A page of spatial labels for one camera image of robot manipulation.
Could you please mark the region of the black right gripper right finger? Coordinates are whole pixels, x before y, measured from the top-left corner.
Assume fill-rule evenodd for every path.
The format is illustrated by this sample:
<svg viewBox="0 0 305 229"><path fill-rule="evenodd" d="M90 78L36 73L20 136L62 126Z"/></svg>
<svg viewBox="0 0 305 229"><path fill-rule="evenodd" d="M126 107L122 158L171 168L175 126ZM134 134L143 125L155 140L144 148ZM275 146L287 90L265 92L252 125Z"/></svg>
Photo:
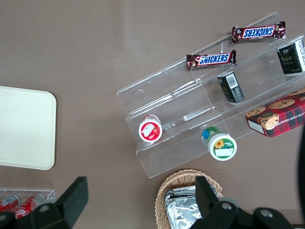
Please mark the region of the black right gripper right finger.
<svg viewBox="0 0 305 229"><path fill-rule="evenodd" d="M196 177L196 202L202 218L192 229L292 229L293 225L277 210L257 208L249 214L232 201L216 197L205 177Z"/></svg>

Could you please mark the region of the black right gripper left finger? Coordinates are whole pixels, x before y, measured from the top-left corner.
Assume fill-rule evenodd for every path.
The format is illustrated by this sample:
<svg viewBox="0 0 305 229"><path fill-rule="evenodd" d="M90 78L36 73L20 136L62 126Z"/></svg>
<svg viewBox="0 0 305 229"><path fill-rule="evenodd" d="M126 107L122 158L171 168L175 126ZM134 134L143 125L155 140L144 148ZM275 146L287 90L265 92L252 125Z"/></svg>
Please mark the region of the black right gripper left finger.
<svg viewBox="0 0 305 229"><path fill-rule="evenodd" d="M0 214L2 229L71 229L89 200L87 177L77 177L54 202L38 206L17 219L12 212Z"/></svg>

